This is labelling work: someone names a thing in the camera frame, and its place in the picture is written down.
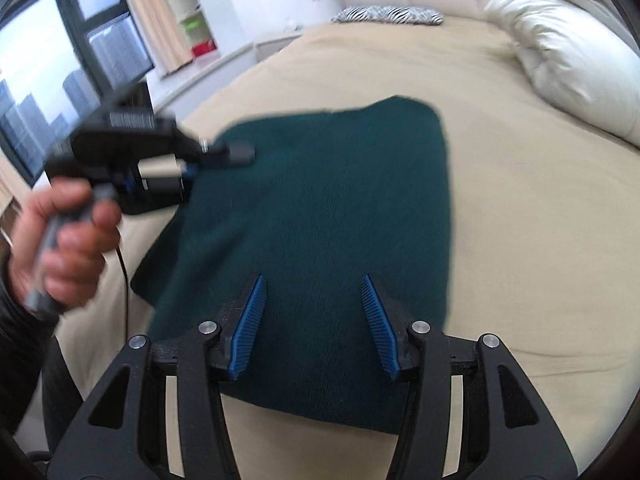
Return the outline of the left hand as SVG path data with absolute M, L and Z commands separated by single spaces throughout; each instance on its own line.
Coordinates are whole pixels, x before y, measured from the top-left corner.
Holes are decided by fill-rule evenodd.
M 49 220 L 78 209 L 92 199 L 85 180 L 56 178 L 32 192 L 12 231 L 8 263 L 9 289 L 24 304 L 40 273 L 49 295 L 66 309 L 81 308 L 96 296 L 105 268 L 104 256 L 119 246 L 122 211 L 112 200 L 93 205 L 92 219 L 70 223 L 58 232 L 55 248 L 38 252 Z

